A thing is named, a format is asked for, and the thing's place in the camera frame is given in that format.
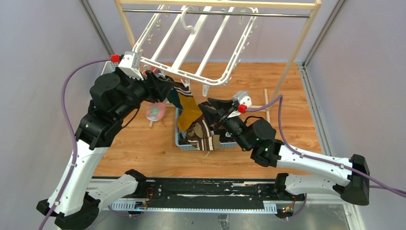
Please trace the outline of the mustard yellow sock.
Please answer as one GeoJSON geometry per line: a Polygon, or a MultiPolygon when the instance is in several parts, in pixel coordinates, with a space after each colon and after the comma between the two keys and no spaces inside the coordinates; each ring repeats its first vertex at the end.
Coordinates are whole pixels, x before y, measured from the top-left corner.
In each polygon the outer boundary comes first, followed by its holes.
{"type": "Polygon", "coordinates": [[[177,125],[182,131],[187,130],[192,123],[202,116],[202,112],[189,88],[185,87],[182,83],[174,83],[174,89],[177,91],[182,112],[178,117],[177,125]]]}

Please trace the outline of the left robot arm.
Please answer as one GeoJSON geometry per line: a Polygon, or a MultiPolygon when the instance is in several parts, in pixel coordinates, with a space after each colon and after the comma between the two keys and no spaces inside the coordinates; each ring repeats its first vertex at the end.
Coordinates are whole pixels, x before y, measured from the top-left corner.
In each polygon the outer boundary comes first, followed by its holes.
{"type": "Polygon", "coordinates": [[[93,173],[115,136],[123,129],[123,121],[136,113],[142,102],[163,102],[174,87],[171,80],[157,77],[148,70],[141,80],[133,80],[120,68],[99,76],[90,88],[91,101],[87,114],[73,132],[70,162],[53,192],[39,201],[37,210],[46,218],[54,217],[63,230],[84,230],[101,210],[116,200],[146,194],[146,177],[128,170],[118,179],[88,190],[93,173]]]}

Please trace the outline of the pink patterned sock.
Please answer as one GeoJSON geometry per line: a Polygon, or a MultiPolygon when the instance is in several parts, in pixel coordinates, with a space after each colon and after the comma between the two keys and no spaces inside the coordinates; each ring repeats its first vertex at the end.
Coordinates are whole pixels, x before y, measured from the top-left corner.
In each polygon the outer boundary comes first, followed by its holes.
{"type": "Polygon", "coordinates": [[[150,103],[147,106],[146,111],[146,118],[149,121],[159,121],[161,120],[166,113],[166,103],[165,102],[158,102],[158,103],[150,103]]]}

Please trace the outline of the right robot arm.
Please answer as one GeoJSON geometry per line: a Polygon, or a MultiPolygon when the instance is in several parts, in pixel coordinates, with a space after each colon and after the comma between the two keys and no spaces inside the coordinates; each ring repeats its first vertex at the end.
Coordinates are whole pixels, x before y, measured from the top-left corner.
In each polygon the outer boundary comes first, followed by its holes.
{"type": "Polygon", "coordinates": [[[252,111],[252,100],[246,92],[237,93],[231,100],[208,98],[208,103],[198,105],[208,127],[212,130],[224,128],[242,151],[251,152],[250,157],[255,163],[262,167],[296,168],[309,173],[307,176],[278,174],[273,187],[278,199],[311,193],[338,196],[359,206],[369,204],[370,173],[363,156],[321,156],[291,146],[285,139],[278,140],[276,130],[266,119],[247,125],[239,117],[252,111]]]}

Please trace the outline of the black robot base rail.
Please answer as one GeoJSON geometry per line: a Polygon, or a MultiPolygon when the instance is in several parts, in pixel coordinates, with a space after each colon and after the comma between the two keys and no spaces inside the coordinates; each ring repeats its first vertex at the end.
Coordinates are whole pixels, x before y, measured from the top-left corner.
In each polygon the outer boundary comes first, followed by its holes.
{"type": "Polygon", "coordinates": [[[105,210],[123,214],[205,213],[269,215],[278,222],[298,219],[307,209],[326,205],[357,217],[354,205],[329,195],[277,195],[273,179],[148,177],[141,190],[111,202],[105,210]]]}

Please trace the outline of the brown white striped sock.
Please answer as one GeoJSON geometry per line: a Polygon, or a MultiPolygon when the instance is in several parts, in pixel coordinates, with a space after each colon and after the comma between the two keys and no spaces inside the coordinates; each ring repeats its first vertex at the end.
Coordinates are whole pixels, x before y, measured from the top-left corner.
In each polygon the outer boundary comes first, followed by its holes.
{"type": "Polygon", "coordinates": [[[221,148],[220,136],[213,134],[204,120],[194,123],[187,129],[186,140],[200,151],[212,151],[221,148]]]}

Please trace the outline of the green reindeer sock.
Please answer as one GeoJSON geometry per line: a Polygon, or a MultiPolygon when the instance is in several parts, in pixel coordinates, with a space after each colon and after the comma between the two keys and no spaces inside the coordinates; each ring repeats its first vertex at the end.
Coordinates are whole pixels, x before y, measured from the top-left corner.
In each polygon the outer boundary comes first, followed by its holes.
{"type": "Polygon", "coordinates": [[[167,96],[167,100],[174,105],[176,108],[178,109],[183,109],[181,103],[180,103],[180,98],[179,98],[179,94],[175,89],[172,89],[168,96],[167,96]]]}

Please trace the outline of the white plastic clip hanger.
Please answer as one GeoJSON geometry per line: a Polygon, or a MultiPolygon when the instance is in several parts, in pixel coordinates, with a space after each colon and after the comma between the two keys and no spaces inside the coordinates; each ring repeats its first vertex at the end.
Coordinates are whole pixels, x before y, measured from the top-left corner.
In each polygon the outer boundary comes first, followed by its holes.
{"type": "Polygon", "coordinates": [[[203,85],[202,95],[207,96],[210,87],[227,85],[233,70],[241,61],[248,39],[255,29],[259,10],[256,7],[243,7],[235,4],[215,6],[207,4],[182,5],[171,10],[170,4],[160,4],[157,9],[141,9],[152,13],[152,17],[138,39],[134,38],[127,21],[124,26],[132,45],[132,52],[140,56],[141,66],[156,67],[159,70],[177,75],[187,82],[195,81],[203,85]],[[228,38],[229,23],[232,17],[239,18],[245,26],[232,40],[227,66],[216,79],[204,76],[212,54],[219,50],[219,42],[228,38]]]}

